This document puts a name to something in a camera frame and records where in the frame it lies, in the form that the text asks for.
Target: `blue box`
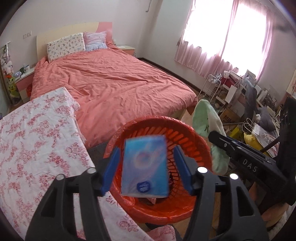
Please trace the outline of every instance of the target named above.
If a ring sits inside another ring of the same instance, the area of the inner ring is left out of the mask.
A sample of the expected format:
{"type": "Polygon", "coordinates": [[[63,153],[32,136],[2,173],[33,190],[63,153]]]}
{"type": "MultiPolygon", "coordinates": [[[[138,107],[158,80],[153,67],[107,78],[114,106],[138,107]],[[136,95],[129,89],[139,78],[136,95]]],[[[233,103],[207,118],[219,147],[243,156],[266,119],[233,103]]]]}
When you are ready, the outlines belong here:
{"type": "Polygon", "coordinates": [[[169,194],[167,144],[163,135],[130,138],[125,141],[121,194],[162,198],[169,194]]]}

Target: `white wall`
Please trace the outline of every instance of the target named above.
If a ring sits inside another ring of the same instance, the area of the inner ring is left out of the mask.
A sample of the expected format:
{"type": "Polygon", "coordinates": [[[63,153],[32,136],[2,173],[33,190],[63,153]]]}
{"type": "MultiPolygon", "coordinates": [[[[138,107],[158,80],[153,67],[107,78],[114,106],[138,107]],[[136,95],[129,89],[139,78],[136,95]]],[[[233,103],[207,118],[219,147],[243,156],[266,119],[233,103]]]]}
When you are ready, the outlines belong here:
{"type": "Polygon", "coordinates": [[[182,35],[191,0],[163,0],[156,8],[148,37],[143,44],[143,57],[151,60],[185,78],[198,88],[205,79],[193,70],[174,61],[177,42],[182,35]]]}
{"type": "Polygon", "coordinates": [[[282,98],[296,69],[296,37],[291,31],[275,31],[273,41],[258,85],[266,89],[271,85],[282,98]]]}
{"type": "MultiPolygon", "coordinates": [[[[272,7],[267,0],[263,3],[272,7]]],[[[157,20],[150,29],[150,38],[146,39],[143,57],[147,58],[185,78],[198,88],[202,88],[205,79],[193,70],[174,61],[177,41],[182,35],[189,12],[191,0],[163,0],[157,14],[157,20]]],[[[292,32],[274,32],[274,41],[270,57],[260,79],[259,85],[268,88],[272,85],[282,97],[296,69],[296,38],[292,32]]]]}
{"type": "Polygon", "coordinates": [[[149,0],[27,0],[14,14],[0,36],[0,45],[11,41],[14,70],[23,63],[37,62],[36,35],[50,29],[84,22],[113,22],[113,38],[118,44],[138,48],[147,19],[149,0]],[[23,39],[23,34],[32,36],[23,39]]]}

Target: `pink duvet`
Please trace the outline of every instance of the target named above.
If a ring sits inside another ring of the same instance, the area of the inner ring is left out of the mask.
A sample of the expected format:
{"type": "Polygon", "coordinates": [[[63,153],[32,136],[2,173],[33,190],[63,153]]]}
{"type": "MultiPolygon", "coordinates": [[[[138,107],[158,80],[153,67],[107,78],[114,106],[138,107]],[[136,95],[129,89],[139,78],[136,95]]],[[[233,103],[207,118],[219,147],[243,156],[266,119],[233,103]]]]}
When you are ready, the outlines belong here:
{"type": "Polygon", "coordinates": [[[178,79],[116,48],[72,54],[35,68],[31,99],[66,87],[81,105],[76,118],[86,148],[109,140],[125,123],[170,115],[196,104],[178,79]]]}

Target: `pink nightstand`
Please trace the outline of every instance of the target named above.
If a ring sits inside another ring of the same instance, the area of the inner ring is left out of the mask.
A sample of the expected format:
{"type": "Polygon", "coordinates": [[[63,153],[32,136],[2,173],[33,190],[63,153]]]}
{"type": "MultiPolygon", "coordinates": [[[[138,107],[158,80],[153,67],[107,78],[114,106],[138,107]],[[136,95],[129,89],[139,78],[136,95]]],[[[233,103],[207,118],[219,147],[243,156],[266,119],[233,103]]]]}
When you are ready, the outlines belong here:
{"type": "Polygon", "coordinates": [[[25,73],[25,76],[16,80],[15,84],[24,103],[28,102],[31,97],[32,82],[34,77],[34,68],[25,73]]]}
{"type": "Polygon", "coordinates": [[[130,54],[130,55],[134,55],[134,53],[135,53],[135,48],[130,47],[128,45],[116,45],[116,47],[121,49],[123,52],[130,54]]]}

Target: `pillow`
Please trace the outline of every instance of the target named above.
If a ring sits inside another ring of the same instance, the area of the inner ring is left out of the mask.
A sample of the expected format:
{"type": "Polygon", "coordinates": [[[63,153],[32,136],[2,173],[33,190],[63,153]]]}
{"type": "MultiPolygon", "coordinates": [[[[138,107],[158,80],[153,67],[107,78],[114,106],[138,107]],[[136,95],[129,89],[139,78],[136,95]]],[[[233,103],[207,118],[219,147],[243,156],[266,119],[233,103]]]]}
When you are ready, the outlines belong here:
{"type": "Polygon", "coordinates": [[[49,42],[46,46],[49,62],[72,53],[85,51],[83,33],[63,37],[61,39],[49,42]]]}
{"type": "Polygon", "coordinates": [[[88,33],[84,32],[84,41],[86,51],[93,51],[97,49],[106,49],[106,36],[107,31],[100,33],[88,33]]]}

